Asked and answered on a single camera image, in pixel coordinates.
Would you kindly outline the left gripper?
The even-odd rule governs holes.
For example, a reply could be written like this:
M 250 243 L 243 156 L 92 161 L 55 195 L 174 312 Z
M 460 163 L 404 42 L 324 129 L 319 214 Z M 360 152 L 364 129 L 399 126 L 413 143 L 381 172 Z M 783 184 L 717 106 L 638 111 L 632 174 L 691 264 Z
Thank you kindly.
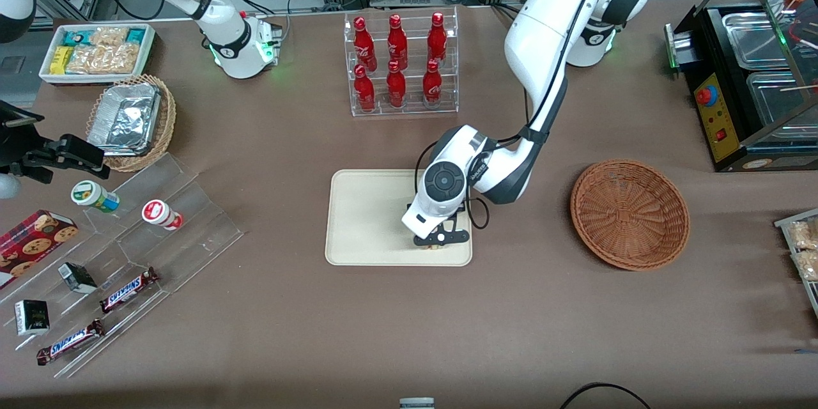
M 432 216 L 421 213 L 414 201 L 407 203 L 406 213 L 401 222 L 413 234 L 413 243 L 420 248 L 434 249 L 441 245 L 467 243 L 470 232 L 459 228 L 458 217 L 462 213 L 462 203 L 452 213 Z

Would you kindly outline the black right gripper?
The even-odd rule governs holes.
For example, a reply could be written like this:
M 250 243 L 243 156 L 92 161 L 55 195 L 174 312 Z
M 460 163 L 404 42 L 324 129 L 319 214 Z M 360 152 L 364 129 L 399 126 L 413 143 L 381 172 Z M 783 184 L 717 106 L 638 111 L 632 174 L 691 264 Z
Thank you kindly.
M 56 141 L 56 157 L 25 157 L 46 143 L 35 123 L 45 118 L 1 101 L 1 161 L 10 162 L 8 172 L 13 176 L 29 177 L 33 181 L 50 184 L 53 171 L 59 169 L 85 171 L 102 180 L 110 177 L 111 168 L 104 164 L 104 151 L 79 136 L 65 134 Z

